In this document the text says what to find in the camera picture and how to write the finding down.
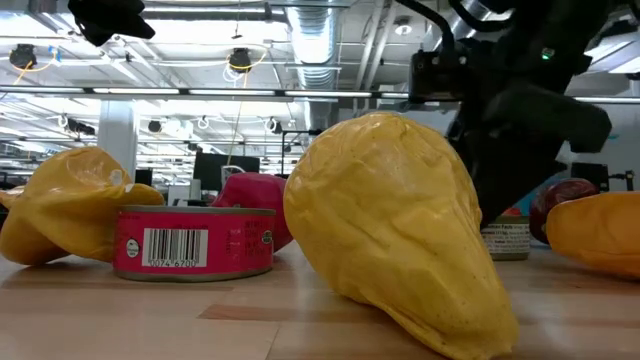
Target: yellow plastic bag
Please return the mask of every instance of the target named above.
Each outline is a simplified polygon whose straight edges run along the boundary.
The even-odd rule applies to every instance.
[[[118,208],[161,205],[162,195],[133,184],[103,150],[88,147],[53,156],[36,169],[22,194],[4,194],[9,216],[0,254],[39,265],[69,254],[111,261]]]
[[[640,193],[605,193],[555,206],[553,251],[610,274],[640,278]]]
[[[436,131],[390,113],[332,127],[287,181],[284,212],[336,292],[451,358],[511,351],[518,326],[480,236],[473,184]]]

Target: wooden table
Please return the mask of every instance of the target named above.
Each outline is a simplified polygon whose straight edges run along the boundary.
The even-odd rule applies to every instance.
[[[509,359],[640,359],[640,284],[548,250],[499,263],[521,324]],[[2,360],[440,359],[382,312],[333,294],[291,244],[268,274],[203,284],[118,279],[67,258],[0,260]]]

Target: small can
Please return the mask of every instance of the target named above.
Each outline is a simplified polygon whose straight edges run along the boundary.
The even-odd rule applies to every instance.
[[[529,217],[500,216],[482,229],[482,238],[493,260],[526,260],[531,251]]]
[[[275,211],[125,206],[113,260],[117,276],[205,282],[265,273],[273,261]]]

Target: barcode number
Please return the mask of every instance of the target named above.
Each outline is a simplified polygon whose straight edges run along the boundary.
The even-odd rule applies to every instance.
[[[144,229],[142,266],[207,266],[208,230]]]

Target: can lid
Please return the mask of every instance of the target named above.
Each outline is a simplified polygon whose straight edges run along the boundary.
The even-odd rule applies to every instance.
[[[274,216],[272,209],[244,209],[244,208],[214,208],[199,206],[157,206],[157,205],[128,205],[122,206],[120,211],[146,213],[181,213],[181,214],[218,214],[218,215],[262,215]]]

